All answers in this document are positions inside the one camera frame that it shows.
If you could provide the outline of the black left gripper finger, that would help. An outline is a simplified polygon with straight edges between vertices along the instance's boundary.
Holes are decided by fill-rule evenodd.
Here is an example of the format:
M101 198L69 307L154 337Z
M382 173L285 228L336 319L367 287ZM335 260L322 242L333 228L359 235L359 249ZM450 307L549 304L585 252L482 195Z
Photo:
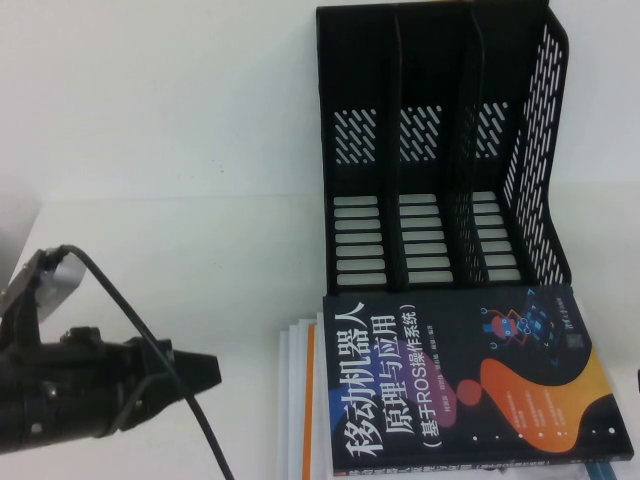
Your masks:
M186 351L174 352L176 371L180 376L220 376L216 356Z
M187 371L178 373L178 378L192 395L204 393L222 382L219 371Z

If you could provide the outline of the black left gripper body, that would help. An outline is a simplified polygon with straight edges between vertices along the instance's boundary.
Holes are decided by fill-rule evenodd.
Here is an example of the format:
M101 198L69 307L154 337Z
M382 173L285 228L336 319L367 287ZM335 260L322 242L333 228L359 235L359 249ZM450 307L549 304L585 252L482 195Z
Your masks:
M116 407L107 433L127 431L159 415L176 401L176 387L165 365L141 337L116 346Z

